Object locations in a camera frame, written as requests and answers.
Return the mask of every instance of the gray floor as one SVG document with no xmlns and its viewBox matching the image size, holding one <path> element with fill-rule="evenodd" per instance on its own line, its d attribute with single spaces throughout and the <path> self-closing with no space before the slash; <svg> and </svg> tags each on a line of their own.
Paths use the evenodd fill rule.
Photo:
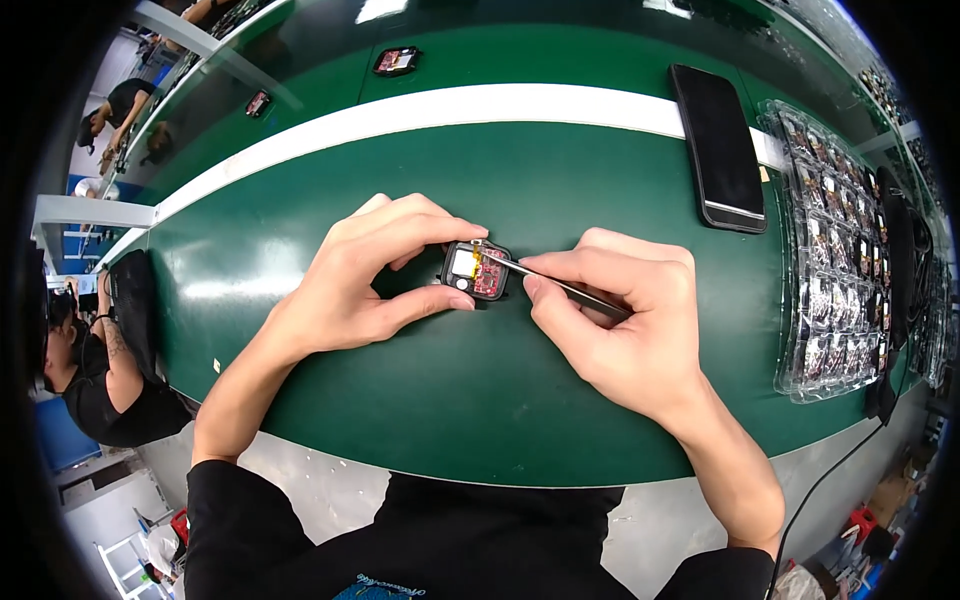
<svg viewBox="0 0 960 600">
<path fill-rule="evenodd" d="M 807 558 L 837 533 L 847 515 L 869 498 L 891 459 L 919 439 L 926 387 L 905 394 L 880 431 L 814 493 L 786 544 L 786 557 Z M 793 515 L 818 477 L 863 440 L 876 420 L 862 421 L 816 444 L 773 459 Z M 170 504 L 186 503 L 193 425 L 140 448 Z M 290 497 L 306 534 L 316 543 L 372 522 L 390 479 L 370 467 L 260 433 L 240 465 L 275 483 Z M 726 538 L 693 478 L 629 486 L 610 514 L 603 565 L 638 598 L 652 598 L 677 565 L 697 552 L 720 548 Z"/>
</svg>

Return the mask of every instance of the arm tattoo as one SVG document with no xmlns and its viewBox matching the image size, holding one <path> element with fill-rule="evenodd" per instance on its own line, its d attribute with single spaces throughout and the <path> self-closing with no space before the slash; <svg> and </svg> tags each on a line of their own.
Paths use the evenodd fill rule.
<svg viewBox="0 0 960 600">
<path fill-rule="evenodd" d="M 119 352 L 130 351 L 120 335 L 120 327 L 111 319 L 103 319 L 104 333 L 107 335 L 107 359 L 112 361 Z"/>
</svg>

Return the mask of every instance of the red stool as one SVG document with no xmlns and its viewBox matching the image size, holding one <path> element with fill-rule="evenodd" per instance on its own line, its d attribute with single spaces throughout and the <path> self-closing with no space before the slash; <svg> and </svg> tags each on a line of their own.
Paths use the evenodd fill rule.
<svg viewBox="0 0 960 600">
<path fill-rule="evenodd" d="M 844 531 L 854 525 L 860 526 L 860 531 L 856 532 L 856 542 L 854 543 L 854 545 L 857 545 L 864 541 L 870 535 L 870 531 L 876 527 L 876 517 L 870 512 L 870 509 L 864 506 L 850 513 L 850 520 L 847 521 Z"/>
<path fill-rule="evenodd" d="M 174 528 L 174 531 L 176 531 L 180 539 L 183 540 L 183 545 L 188 545 L 190 530 L 186 528 L 185 508 L 178 510 L 177 513 L 171 517 L 170 526 Z"/>
</svg>

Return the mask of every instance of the phone screen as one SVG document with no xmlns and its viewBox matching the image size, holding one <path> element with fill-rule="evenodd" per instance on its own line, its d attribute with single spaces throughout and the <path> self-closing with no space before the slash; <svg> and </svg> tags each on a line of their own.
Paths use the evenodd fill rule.
<svg viewBox="0 0 960 600">
<path fill-rule="evenodd" d="M 759 167 L 736 89 L 722 77 L 681 64 L 671 65 L 670 75 L 701 216 L 711 227 L 763 232 Z"/>
</svg>

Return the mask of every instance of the cardboard box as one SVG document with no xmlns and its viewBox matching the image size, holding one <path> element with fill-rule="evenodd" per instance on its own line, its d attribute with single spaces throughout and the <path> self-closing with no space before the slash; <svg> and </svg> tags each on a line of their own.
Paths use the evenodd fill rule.
<svg viewBox="0 0 960 600">
<path fill-rule="evenodd" d="M 876 484 L 874 495 L 870 496 L 867 508 L 874 514 L 876 524 L 886 529 L 894 515 L 916 489 L 917 483 L 902 475 L 887 477 Z"/>
</svg>

